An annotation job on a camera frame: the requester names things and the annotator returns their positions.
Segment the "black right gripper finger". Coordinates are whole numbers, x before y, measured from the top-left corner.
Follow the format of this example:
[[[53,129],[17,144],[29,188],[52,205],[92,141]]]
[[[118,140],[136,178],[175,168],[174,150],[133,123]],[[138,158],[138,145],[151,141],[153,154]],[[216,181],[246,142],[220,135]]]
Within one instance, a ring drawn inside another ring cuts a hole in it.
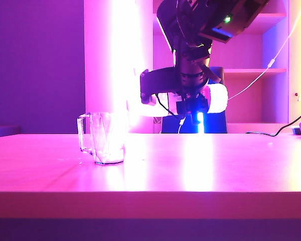
[[[181,101],[177,101],[177,113],[182,116],[191,116],[191,122],[193,125],[198,125],[197,114],[200,112],[206,112],[206,98],[187,98]]]
[[[202,95],[202,90],[198,88],[183,88],[183,98],[198,98]]]

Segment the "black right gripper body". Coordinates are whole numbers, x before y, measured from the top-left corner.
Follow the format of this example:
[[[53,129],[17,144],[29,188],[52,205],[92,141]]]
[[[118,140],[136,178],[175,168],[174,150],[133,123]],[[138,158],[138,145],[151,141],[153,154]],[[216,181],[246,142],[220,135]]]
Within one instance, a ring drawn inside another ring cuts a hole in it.
[[[190,60],[188,57],[181,57],[179,60],[179,72],[182,87],[200,88],[204,86],[209,79],[214,83],[219,83],[221,78],[209,68],[209,63],[210,58]]]

